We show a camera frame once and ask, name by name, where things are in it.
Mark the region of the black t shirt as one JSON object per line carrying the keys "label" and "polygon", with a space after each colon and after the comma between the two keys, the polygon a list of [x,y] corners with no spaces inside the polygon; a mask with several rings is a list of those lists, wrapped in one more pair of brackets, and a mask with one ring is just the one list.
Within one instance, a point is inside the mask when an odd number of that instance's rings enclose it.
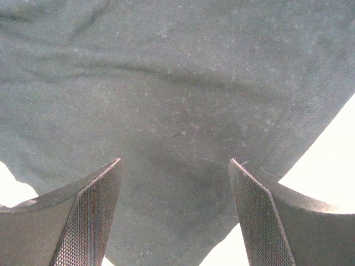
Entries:
{"label": "black t shirt", "polygon": [[115,265],[198,265],[230,159],[279,180],[353,82],[353,1],[1,2],[1,161],[43,194],[121,158]]}

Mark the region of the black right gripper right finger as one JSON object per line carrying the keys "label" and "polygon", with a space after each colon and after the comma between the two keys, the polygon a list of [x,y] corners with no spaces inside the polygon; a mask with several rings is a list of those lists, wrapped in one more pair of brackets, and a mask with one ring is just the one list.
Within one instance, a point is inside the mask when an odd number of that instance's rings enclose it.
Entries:
{"label": "black right gripper right finger", "polygon": [[229,176],[250,265],[354,265],[354,208],[256,179],[234,159]]}

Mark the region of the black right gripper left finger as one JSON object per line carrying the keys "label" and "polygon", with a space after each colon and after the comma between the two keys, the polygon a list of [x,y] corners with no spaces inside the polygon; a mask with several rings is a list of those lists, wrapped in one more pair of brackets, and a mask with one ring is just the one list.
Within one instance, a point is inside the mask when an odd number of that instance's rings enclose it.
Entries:
{"label": "black right gripper left finger", "polygon": [[2,265],[110,265],[120,160],[38,195],[1,164]]}

